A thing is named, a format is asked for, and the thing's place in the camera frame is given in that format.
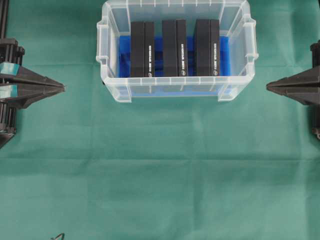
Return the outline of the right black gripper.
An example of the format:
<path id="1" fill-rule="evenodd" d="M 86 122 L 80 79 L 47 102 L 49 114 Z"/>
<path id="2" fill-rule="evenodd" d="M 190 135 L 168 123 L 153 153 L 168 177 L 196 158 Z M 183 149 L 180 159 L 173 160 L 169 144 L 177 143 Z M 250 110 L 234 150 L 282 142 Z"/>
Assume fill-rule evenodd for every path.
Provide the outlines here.
<path id="1" fill-rule="evenodd" d="M 310 46 L 312 68 L 301 73 L 272 81 L 266 89 L 293 99 L 303 105 L 315 105 L 312 133 L 320 138 L 320 41 Z"/>

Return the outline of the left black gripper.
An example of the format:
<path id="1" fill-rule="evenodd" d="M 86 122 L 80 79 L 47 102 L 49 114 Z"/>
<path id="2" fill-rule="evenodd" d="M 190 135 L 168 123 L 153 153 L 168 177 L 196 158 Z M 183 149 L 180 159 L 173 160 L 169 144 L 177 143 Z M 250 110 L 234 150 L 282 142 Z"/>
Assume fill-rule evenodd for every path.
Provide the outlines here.
<path id="1" fill-rule="evenodd" d="M 17 109 L 65 91 L 65 86 L 22 65 L 25 49 L 14 38 L 0 40 L 0 131 L 16 132 Z"/>

